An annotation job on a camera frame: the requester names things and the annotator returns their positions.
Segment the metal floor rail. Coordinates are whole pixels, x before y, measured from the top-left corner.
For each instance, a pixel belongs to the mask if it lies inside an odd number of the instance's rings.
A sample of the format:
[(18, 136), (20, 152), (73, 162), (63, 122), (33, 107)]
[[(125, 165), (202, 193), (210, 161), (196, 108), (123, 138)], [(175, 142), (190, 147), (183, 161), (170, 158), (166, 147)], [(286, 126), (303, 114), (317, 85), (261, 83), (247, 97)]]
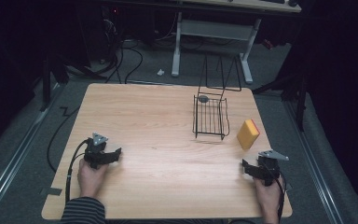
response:
[(296, 123), (296, 112), (294, 106), (291, 103), (287, 102), (283, 102), (282, 104), (291, 120), (292, 125), (294, 126), (296, 135), (300, 141), (301, 148), (303, 150), (303, 154), (305, 155), (305, 161), (310, 171), (310, 176), (318, 192), (319, 198), (323, 204), (324, 211), (328, 216), (330, 224), (343, 224), (342, 216), (337, 209), (337, 205), (333, 198), (332, 192), (328, 187), (325, 178), (318, 166), (318, 163), (312, 153), (307, 136), (298, 128), (298, 125)]
[(4, 195), (7, 192), (11, 182), (16, 176), (17, 172), (20, 170), (23, 161), (25, 160), (28, 152), (30, 151), (31, 144), (34, 141), (34, 137), (39, 131), (46, 115), (48, 114), (51, 105), (55, 102), (55, 100), (60, 96), (64, 89), (63, 84), (55, 84), (51, 90), (51, 99), (49, 103), (45, 103), (43, 105), (43, 110), (38, 110), (37, 116), (34, 121), (30, 125), (26, 134), (22, 137), (20, 144), (17, 146), (14, 151), (13, 156), (11, 157), (8, 165), (5, 167), (5, 170), (0, 175), (0, 202)]

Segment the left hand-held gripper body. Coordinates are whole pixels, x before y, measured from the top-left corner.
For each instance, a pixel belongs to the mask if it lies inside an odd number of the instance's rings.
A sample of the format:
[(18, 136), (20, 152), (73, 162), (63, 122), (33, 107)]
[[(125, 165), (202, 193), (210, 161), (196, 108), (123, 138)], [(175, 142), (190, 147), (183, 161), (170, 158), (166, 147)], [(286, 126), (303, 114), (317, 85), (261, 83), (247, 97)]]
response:
[(107, 140), (107, 137), (98, 133), (93, 133), (92, 137), (88, 139), (84, 160), (91, 168), (98, 169), (100, 165), (104, 164), (103, 158), (107, 156), (107, 153), (104, 152)]

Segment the grey tape strip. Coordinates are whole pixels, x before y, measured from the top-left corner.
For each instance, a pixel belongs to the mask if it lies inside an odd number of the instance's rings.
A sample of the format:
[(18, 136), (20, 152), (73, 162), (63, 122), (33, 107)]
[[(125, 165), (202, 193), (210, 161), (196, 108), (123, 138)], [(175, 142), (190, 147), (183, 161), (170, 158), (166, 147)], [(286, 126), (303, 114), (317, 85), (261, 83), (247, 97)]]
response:
[(40, 195), (47, 196), (47, 195), (55, 195), (60, 196), (62, 193), (62, 189), (56, 189), (56, 188), (42, 188), (40, 190)]

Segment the black wire rack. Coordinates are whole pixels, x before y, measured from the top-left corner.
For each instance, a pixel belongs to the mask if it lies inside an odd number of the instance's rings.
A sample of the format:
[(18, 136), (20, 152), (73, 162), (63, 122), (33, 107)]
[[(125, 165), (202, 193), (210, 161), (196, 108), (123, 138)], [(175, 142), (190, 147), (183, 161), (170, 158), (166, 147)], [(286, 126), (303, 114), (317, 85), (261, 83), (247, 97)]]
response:
[[(238, 60), (234, 57), (226, 71), (223, 59), (218, 57), (215, 70), (209, 69), (208, 57), (204, 56), (202, 71), (197, 93), (193, 96), (192, 133), (195, 137), (200, 135), (217, 136), (223, 140), (230, 134), (228, 118), (228, 102), (225, 93), (228, 91), (241, 91)], [(199, 101), (201, 95), (206, 95), (209, 102), (203, 104)]]

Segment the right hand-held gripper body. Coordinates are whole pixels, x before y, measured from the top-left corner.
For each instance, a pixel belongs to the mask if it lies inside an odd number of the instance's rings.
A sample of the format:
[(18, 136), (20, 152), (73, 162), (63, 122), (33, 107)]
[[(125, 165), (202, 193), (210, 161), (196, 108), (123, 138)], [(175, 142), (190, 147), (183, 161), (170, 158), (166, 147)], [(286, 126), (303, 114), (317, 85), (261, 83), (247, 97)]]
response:
[(258, 153), (255, 177), (264, 181), (265, 186), (280, 176), (279, 161), (288, 161), (289, 157), (270, 149)]

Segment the person's left hand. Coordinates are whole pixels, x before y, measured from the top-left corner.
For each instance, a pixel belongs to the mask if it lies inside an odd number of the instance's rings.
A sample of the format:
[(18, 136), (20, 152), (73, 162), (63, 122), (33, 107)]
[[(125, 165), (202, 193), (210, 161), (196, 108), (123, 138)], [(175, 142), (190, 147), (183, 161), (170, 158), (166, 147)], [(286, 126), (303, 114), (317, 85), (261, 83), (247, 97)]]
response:
[(81, 197), (96, 198), (101, 186), (103, 185), (105, 173), (109, 165), (101, 165), (98, 169), (93, 169), (84, 159), (79, 161), (77, 174)]

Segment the person's right hand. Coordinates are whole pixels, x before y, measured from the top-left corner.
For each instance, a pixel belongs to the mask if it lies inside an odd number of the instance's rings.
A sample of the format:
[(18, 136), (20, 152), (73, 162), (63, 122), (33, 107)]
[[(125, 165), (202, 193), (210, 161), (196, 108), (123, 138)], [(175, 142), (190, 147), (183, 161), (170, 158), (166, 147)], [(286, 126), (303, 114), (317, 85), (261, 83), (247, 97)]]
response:
[(276, 181), (270, 186), (265, 186), (263, 181), (255, 178), (256, 197), (261, 209), (263, 219), (266, 217), (279, 218), (281, 189)]

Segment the black tripod stand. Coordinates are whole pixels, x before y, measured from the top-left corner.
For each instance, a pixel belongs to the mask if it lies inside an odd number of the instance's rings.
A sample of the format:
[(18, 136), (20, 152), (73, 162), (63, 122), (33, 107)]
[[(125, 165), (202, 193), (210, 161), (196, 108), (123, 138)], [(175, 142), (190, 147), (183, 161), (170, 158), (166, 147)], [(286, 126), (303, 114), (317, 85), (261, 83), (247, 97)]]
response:
[(268, 90), (282, 89), (281, 98), (283, 101), (296, 100), (295, 121), (297, 128), (303, 132), (303, 118), (306, 109), (307, 76), (292, 74), (287, 77), (277, 78), (276, 80), (252, 90), (253, 94), (260, 94)]
[(54, 76), (59, 84), (66, 85), (69, 81), (67, 66), (74, 67), (87, 77), (103, 79), (99, 72), (91, 71), (80, 63), (75, 63), (60, 54), (49, 53), (43, 61), (42, 90), (43, 105), (42, 111), (46, 111), (52, 103), (51, 76)]

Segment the white-framed desk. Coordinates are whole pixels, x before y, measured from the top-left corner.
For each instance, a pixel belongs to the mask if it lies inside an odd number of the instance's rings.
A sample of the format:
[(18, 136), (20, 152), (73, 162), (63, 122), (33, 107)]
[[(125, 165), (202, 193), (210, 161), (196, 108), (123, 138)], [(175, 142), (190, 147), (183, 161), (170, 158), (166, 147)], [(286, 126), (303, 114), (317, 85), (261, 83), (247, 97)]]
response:
[[(249, 9), (252, 12), (300, 13), (302, 8), (296, 0), (178, 0), (180, 6), (196, 5), (200, 7), (217, 7), (218, 9)], [(255, 42), (262, 19), (257, 16), (250, 24), (234, 24), (233, 22), (218, 22), (208, 19), (183, 19), (182, 13), (176, 15), (175, 49), (172, 58), (172, 76), (180, 74), (181, 38), (183, 35), (212, 37), (229, 40), (245, 41), (247, 46), (239, 54), (242, 73), (245, 82), (253, 83), (248, 57)]]

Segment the yellow sponge with red side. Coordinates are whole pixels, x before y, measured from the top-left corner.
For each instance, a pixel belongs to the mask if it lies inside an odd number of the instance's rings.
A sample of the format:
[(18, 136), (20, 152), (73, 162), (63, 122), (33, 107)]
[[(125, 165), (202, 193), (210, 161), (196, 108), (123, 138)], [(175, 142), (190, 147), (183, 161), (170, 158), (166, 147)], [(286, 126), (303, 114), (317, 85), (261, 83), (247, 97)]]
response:
[(244, 150), (250, 149), (257, 137), (260, 135), (260, 131), (257, 129), (252, 119), (247, 119), (237, 133), (237, 139)]

